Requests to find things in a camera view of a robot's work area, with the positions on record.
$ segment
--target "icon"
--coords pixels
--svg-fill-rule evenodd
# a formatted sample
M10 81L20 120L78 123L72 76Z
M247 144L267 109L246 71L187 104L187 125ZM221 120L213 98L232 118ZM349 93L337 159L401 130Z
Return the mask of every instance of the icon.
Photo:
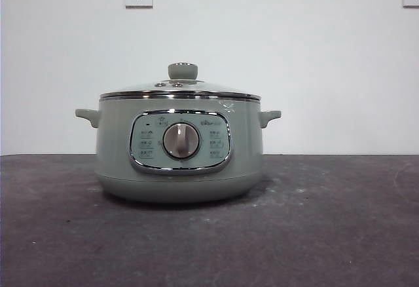
M160 117L156 121L156 126L167 126L168 122L165 117Z

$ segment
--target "lid knob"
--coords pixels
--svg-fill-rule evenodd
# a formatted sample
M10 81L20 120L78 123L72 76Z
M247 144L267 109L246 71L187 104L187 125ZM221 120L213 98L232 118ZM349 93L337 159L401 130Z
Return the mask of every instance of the lid knob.
M170 79L196 79L198 76L198 66L192 63L173 63L168 69Z

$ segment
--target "glass lid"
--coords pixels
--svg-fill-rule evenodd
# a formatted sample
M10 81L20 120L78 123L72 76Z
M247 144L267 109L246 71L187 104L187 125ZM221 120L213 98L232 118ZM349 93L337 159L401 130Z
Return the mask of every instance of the glass lid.
M225 86L206 83L196 79L198 66L191 63L178 62L170 64L169 78L156 83L147 83L115 92L108 92L100 95L102 100L129 99L129 98L231 98L233 100L261 99L258 95L246 94Z

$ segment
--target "silver knob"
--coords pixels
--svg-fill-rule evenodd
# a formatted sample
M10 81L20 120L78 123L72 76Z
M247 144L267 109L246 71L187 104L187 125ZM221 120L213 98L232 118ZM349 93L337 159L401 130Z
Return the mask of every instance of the silver knob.
M171 156L183 159L192 156L198 149L199 136L193 126L176 123L164 133L163 145Z

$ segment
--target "pot handle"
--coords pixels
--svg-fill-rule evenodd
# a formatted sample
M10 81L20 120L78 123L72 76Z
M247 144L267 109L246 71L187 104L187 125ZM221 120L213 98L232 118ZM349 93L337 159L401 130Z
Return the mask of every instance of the pot handle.
M266 128L268 122L281 117L281 111L261 111L259 113L259 121L261 122L261 128Z
M99 127L100 111L98 110L76 109L76 117L89 120L94 128Z

